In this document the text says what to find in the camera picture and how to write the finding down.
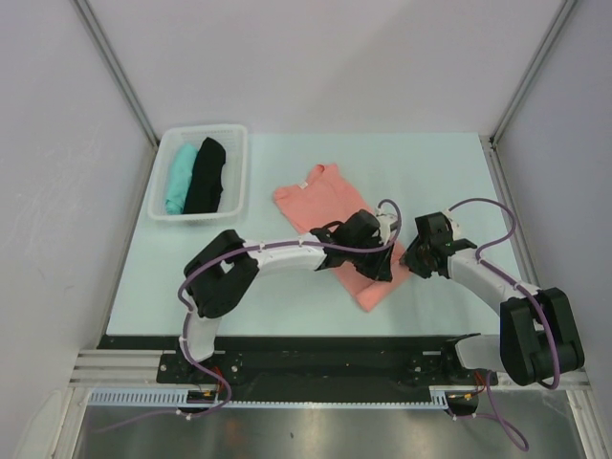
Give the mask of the salmon pink polo shirt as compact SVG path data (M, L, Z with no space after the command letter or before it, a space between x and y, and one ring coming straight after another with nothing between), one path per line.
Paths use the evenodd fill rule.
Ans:
M333 221L346 221L360 209L370 210L358 190L345 180L336 164L318 164L304 182L277 188L273 201L299 233L320 228ZM391 257L390 282L371 280L350 263L334 269L338 281L365 312L371 312L409 276L400 264L404 246L397 243Z

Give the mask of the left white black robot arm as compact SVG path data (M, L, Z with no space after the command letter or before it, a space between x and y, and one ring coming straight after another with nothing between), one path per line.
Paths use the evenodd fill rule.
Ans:
M258 276L349 264L371 280L391 281L391 255L400 228L397 215L361 209L344 222L287 241L250 244L233 229L222 231L184 268L178 298L187 312L179 337L179 372L194 383L209 375L221 319L235 309Z

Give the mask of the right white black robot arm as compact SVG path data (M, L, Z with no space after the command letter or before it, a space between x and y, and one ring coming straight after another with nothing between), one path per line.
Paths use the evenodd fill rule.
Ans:
M562 374L584 365L584 353L567 295L512 277L467 239L435 245L413 240L401 263L427 279L437 274L472 292L498 316L495 335L469 335L441 359L443 376L464 383L475 369L503 372L521 386L548 389Z

